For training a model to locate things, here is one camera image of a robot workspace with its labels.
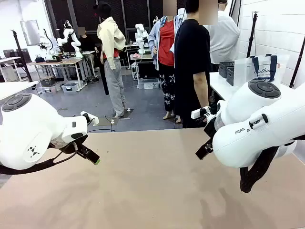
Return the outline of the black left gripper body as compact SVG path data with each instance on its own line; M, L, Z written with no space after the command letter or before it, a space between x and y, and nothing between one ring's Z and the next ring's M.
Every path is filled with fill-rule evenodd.
M88 135L84 135L77 139L73 139L70 143L65 143L60 137L58 137L49 143L49 148L59 149L65 154L73 154L76 149L81 152L83 149L86 148L83 143L87 138Z

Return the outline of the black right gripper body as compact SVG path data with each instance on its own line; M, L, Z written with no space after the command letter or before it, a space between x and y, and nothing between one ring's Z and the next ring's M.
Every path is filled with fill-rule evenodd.
M215 127L215 121L216 121L217 116L215 114L209 115L206 118L206 126L204 128L205 133L213 139L215 133L216 133L216 127Z

